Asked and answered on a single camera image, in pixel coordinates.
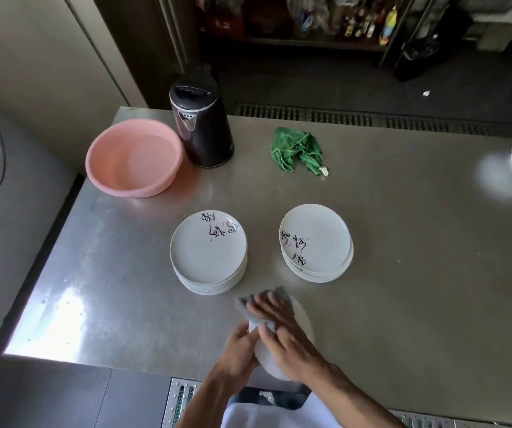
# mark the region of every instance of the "black kettle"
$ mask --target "black kettle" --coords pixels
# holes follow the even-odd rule
[[[214,168],[234,154],[234,142],[217,82],[206,67],[183,75],[169,93],[188,159]]]

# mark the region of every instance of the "pink basin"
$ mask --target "pink basin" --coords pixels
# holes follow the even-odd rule
[[[183,160],[181,139],[156,120],[134,119],[105,129],[88,150],[92,183],[118,197],[151,197],[175,179]]]

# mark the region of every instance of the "person's right hand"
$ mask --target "person's right hand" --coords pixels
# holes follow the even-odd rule
[[[260,339],[274,356],[278,367],[291,380],[308,384],[310,376],[327,369],[329,363],[317,351],[294,318],[294,312],[273,291],[254,297],[255,303],[246,305],[259,318],[273,320],[276,333],[266,324],[259,326]]]

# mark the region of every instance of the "person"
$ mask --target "person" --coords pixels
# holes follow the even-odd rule
[[[265,324],[248,332],[248,322],[241,323],[186,406],[177,428],[404,428],[343,371],[323,358],[295,321],[291,307],[274,292],[256,295],[254,303],[246,307],[259,318],[273,320],[276,333]],[[252,403],[227,407],[231,396],[245,387],[258,366],[253,350],[259,339],[284,374],[311,389],[299,410]]]

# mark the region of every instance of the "cleaning cloth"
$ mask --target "cleaning cloth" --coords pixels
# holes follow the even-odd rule
[[[294,172],[294,158],[299,159],[316,175],[329,174],[322,165],[323,153],[317,140],[309,132],[290,128],[277,128],[270,148],[272,158],[286,171]]]
[[[261,292],[264,297],[267,297],[268,293],[270,291],[273,291],[278,298],[278,300],[283,300],[286,305],[293,310],[293,306],[291,303],[291,299],[289,298],[289,294],[287,290],[284,287],[275,287],[272,290],[265,290],[264,292]],[[254,295],[247,295],[245,297],[237,297],[234,301],[234,308],[238,309],[238,311],[241,312],[243,316],[248,319],[249,322],[255,323],[257,326],[259,326],[262,323],[266,323],[268,326],[268,329],[275,332],[276,331],[276,323],[272,320],[263,320],[261,318],[256,317],[254,314],[252,314],[250,311],[246,309],[246,303],[248,302],[254,302]]]

